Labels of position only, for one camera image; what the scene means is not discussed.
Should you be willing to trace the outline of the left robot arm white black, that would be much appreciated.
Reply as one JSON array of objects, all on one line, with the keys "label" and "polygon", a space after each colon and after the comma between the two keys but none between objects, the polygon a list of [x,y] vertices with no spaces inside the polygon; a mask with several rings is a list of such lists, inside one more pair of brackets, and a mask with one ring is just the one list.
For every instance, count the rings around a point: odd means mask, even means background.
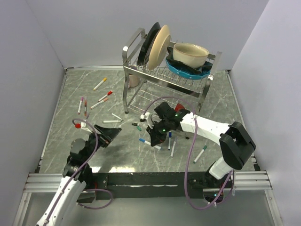
[{"label": "left robot arm white black", "polygon": [[47,210],[36,225],[63,226],[68,221],[71,209],[77,204],[85,190],[97,191],[92,169],[88,162],[101,148],[106,148],[122,131],[121,128],[91,127],[88,140],[77,138],[72,141],[70,154],[64,167],[59,187]]}]

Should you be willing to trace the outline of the light blue cap marker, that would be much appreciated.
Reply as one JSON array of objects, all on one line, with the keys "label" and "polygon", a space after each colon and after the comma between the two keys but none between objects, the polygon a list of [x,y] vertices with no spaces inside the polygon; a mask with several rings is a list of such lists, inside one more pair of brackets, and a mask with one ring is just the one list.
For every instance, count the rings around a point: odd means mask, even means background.
[{"label": "light blue cap marker", "polygon": [[142,139],[142,138],[139,138],[139,141],[141,141],[141,142],[145,143],[146,145],[149,145],[149,146],[151,146],[151,147],[154,147],[154,148],[156,148],[156,149],[158,149],[158,150],[160,150],[160,149],[161,149],[161,147],[160,147],[160,146],[158,146],[158,145],[154,145],[154,146],[152,146],[152,145],[151,145],[151,143],[150,143],[149,141],[146,141],[146,140],[144,140],[144,139]]}]

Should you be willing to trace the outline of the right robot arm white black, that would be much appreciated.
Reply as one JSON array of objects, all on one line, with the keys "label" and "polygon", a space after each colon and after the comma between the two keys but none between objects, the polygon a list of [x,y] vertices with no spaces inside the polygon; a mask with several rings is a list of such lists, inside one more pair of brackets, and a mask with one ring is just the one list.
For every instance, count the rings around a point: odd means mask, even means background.
[{"label": "right robot arm white black", "polygon": [[212,121],[194,114],[181,104],[171,108],[167,102],[159,104],[155,113],[160,121],[153,121],[149,112],[140,116],[141,121],[148,123],[151,146],[163,143],[171,130],[196,133],[220,146],[222,157],[213,163],[206,175],[210,187],[217,187],[231,170],[241,170],[256,149],[254,141],[240,122],[227,124]]}]

